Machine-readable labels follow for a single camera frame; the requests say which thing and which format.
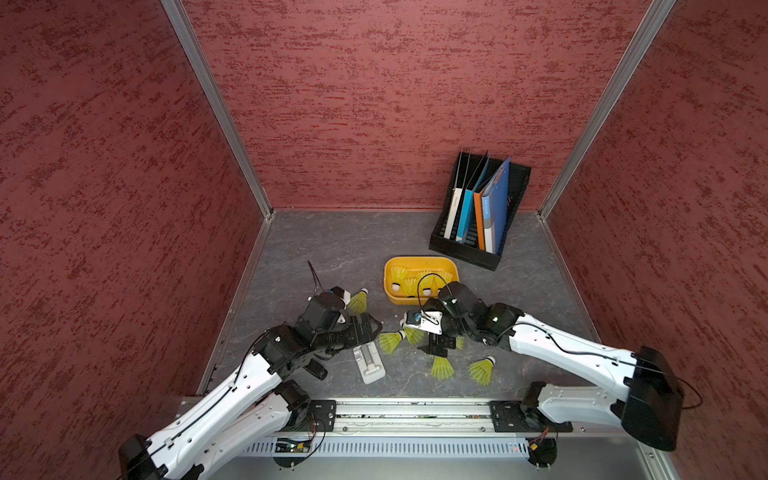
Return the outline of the yellow shuttlecock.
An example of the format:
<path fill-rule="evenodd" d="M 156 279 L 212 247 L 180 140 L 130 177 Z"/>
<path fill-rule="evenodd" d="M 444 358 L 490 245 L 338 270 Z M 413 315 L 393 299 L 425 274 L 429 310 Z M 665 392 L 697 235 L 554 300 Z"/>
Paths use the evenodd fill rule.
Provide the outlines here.
<path fill-rule="evenodd" d="M 448 380 L 454 377 L 455 370 L 447 358 L 435 356 L 430 375 L 437 380 Z"/>
<path fill-rule="evenodd" d="M 471 379 L 478 385 L 489 385 L 492 379 L 495 364 L 496 359 L 493 356 L 487 356 L 482 360 L 471 363 L 468 368 Z"/>
<path fill-rule="evenodd" d="M 404 327 L 403 332 L 410 345 L 419 345 L 425 337 L 424 331 L 415 328 Z"/>
<path fill-rule="evenodd" d="M 365 288 L 360 289 L 357 293 L 350 297 L 347 303 L 346 309 L 352 315 L 361 315 L 368 311 L 368 290 Z"/>
<path fill-rule="evenodd" d="M 387 355 L 392 354 L 405 337 L 403 330 L 381 333 L 378 337 L 381 351 Z"/>
<path fill-rule="evenodd" d="M 389 285 L 393 293 L 408 297 L 413 290 L 413 273 L 407 268 L 394 265 L 389 269 Z"/>

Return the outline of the yellow plastic storage box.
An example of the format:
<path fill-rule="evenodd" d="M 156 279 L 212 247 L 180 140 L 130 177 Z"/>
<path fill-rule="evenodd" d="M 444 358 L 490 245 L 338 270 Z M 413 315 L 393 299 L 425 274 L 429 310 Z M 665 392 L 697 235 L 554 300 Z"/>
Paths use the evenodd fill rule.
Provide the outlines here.
<path fill-rule="evenodd" d="M 389 269 L 400 265 L 413 273 L 413 290 L 408 297 L 393 293 L 389 285 Z M 436 297 L 448 283 L 459 281 L 457 265 L 447 257 L 440 256 L 397 256 L 389 259 L 384 266 L 384 291 L 395 305 L 418 305 L 419 301 Z"/>

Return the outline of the yellow shuttlecock top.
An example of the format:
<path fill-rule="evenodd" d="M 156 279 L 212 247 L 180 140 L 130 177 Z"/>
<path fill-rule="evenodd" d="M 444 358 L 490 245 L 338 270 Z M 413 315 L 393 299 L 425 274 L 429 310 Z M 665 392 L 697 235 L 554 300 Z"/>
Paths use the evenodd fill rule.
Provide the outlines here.
<path fill-rule="evenodd" d="M 394 265 L 389 269 L 389 285 L 393 293 L 408 297 L 413 290 L 413 273 L 407 268 Z"/>

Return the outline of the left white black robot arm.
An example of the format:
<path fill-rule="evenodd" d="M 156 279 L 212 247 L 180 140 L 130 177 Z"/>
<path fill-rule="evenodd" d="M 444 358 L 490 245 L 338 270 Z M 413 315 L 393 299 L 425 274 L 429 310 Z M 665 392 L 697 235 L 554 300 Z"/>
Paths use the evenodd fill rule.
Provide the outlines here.
<path fill-rule="evenodd" d="M 322 379 L 317 353 L 331 357 L 369 343 L 382 331 L 367 313 L 341 317 L 330 329 L 301 321 L 268 329 L 240 366 L 165 428 L 134 435 L 118 450 L 123 479 L 209 479 L 248 445 L 287 426 L 308 423 L 309 397 L 290 375 Z"/>

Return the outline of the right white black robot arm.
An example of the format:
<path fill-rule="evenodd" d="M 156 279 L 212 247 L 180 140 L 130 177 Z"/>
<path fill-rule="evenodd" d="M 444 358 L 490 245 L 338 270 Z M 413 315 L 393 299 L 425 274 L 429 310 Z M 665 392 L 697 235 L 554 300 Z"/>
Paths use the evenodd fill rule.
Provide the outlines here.
<path fill-rule="evenodd" d="M 427 349 L 436 356 L 442 356 L 445 340 L 464 337 L 588 381 L 586 387 L 532 386 L 529 411 L 537 419 L 610 425 L 657 450 L 677 447 L 685 394 L 669 362 L 653 348 L 633 352 L 589 341 L 504 303 L 468 310 L 456 301 L 432 299 L 407 312 L 402 324 L 428 333 Z"/>

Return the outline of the white phone stand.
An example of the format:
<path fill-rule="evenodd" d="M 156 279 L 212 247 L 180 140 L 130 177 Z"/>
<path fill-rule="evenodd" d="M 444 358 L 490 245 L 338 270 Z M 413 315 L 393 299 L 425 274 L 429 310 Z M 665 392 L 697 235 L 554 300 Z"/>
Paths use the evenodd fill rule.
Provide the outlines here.
<path fill-rule="evenodd" d="M 364 384 L 370 385 L 386 376 L 385 366 L 374 342 L 354 347 L 353 355 Z"/>

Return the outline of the white folder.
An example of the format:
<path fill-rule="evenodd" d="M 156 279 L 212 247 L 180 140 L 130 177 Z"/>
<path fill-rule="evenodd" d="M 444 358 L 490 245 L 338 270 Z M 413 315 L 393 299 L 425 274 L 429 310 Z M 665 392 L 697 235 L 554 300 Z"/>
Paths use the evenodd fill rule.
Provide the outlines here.
<path fill-rule="evenodd" d="M 446 217 L 446 225 L 443 233 L 445 239 L 450 240 L 453 237 L 453 228 L 458 215 L 459 206 L 463 198 L 463 189 L 465 185 L 466 175 L 469 168 L 469 162 L 471 158 L 471 152 L 461 151 L 456 164 L 454 183 L 451 189 L 450 204 Z"/>

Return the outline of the teal folder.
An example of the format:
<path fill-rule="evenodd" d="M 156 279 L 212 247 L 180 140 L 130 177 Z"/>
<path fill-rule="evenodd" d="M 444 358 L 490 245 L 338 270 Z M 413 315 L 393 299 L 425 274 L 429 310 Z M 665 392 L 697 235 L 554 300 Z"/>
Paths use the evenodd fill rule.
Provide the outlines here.
<path fill-rule="evenodd" d="M 456 241 L 458 243 L 463 243 L 467 239 L 471 222 L 471 212 L 474 210 L 474 193 L 486 174 L 488 158 L 489 154 L 485 153 L 478 160 L 475 168 L 472 171 L 468 171 L 468 175 L 465 178 L 460 218 L 456 232 Z"/>

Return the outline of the orange folder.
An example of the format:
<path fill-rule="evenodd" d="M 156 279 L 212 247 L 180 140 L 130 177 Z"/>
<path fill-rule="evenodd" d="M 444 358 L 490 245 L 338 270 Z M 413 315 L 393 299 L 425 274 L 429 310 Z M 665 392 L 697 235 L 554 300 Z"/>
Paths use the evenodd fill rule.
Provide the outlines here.
<path fill-rule="evenodd" d="M 485 233 L 484 233 L 484 217 L 482 206 L 482 194 L 479 192 L 473 193 L 473 206 L 475 215 L 475 225 L 477 232 L 477 248 L 481 251 L 485 251 Z"/>

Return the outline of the blue folder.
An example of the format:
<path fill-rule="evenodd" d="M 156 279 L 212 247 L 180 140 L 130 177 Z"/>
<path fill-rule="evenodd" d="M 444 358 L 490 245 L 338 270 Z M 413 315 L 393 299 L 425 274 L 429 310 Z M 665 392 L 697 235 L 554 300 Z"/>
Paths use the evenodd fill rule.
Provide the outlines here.
<path fill-rule="evenodd" d="M 495 170 L 481 192 L 481 213 L 484 249 L 497 254 L 501 235 L 506 224 L 508 208 L 510 158 L 507 158 Z"/>

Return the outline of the black file rack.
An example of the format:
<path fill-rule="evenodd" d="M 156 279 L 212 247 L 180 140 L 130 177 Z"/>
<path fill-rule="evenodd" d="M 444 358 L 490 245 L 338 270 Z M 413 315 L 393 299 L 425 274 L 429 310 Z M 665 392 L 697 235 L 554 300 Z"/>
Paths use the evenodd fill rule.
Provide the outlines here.
<path fill-rule="evenodd" d="M 432 251 L 494 271 L 528 187 L 531 169 L 460 152 L 433 232 Z"/>

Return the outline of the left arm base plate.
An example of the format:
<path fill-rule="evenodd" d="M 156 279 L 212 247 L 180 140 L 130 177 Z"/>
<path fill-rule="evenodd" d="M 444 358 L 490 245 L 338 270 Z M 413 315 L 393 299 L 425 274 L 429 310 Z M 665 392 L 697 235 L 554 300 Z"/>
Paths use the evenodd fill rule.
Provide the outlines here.
<path fill-rule="evenodd" d="M 336 400 L 310 400 L 290 412 L 288 422 L 282 430 L 312 432 L 319 427 L 321 431 L 332 432 L 335 427 L 336 413 Z"/>

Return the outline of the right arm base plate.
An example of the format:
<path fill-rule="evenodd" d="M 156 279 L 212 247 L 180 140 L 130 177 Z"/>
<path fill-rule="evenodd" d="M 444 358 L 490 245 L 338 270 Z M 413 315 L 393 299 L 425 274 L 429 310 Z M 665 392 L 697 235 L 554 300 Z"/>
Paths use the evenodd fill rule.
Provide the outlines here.
<path fill-rule="evenodd" d="M 540 434 L 572 433 L 570 422 L 555 423 L 535 407 L 524 407 L 520 401 L 490 401 L 490 418 L 496 433 Z"/>

